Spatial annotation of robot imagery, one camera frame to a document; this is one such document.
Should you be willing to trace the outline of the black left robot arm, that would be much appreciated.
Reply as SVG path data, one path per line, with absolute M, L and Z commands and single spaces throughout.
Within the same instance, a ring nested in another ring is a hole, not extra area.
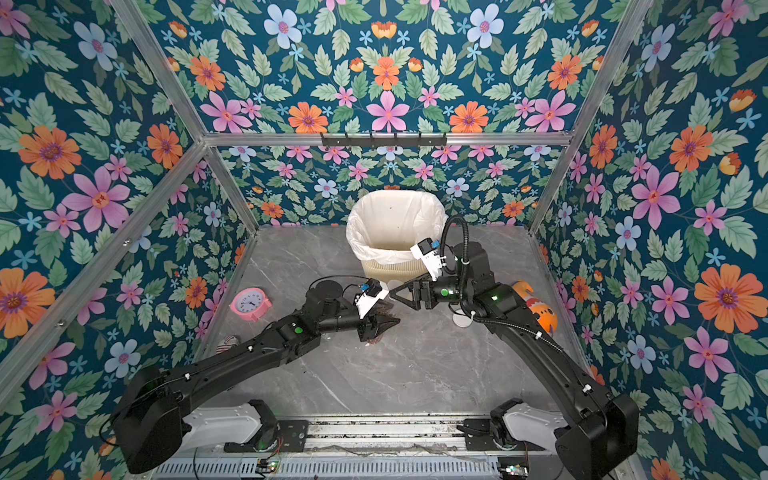
M 215 443 L 255 445 L 264 425 L 261 403 L 226 407 L 211 420 L 205 417 L 204 403 L 309 353 L 327 332 L 353 330 L 360 341 L 367 342 L 399 322 L 388 309 L 374 307 L 361 314 L 345 299 L 339 283 L 322 280 L 307 291 L 299 309 L 250 340 L 187 366 L 139 370 L 109 418 L 128 471 L 147 473 L 187 448 Z

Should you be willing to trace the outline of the white jar lid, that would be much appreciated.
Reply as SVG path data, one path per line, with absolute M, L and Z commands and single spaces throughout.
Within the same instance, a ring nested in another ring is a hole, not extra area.
M 452 312 L 452 321 L 457 327 L 468 328 L 472 325 L 473 320 L 458 307 L 450 305 L 449 309 Z

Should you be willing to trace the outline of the clear jar with tea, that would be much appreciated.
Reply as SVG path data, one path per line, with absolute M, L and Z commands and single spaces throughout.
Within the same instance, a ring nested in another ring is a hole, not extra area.
M 369 344 L 378 343 L 387 330 L 400 323 L 400 319 L 393 313 L 392 305 L 375 307 L 372 310 L 371 315 L 372 323 L 367 339 Z

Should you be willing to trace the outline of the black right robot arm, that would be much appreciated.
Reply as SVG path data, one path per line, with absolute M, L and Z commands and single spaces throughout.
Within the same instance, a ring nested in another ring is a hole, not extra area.
M 447 247 L 446 228 L 439 239 L 412 245 L 427 272 L 404 283 L 408 297 L 394 288 L 390 298 L 413 310 L 444 303 L 457 326 L 486 327 L 517 352 L 558 407 L 552 412 L 508 400 L 491 412 L 482 435 L 502 450 L 534 445 L 553 452 L 575 479 L 611 476 L 637 450 L 638 405 L 626 394 L 612 394 L 555 342 L 556 315 L 528 283 L 495 279 L 487 252 L 470 240 L 463 217 L 445 225 L 461 227 L 461 242 Z

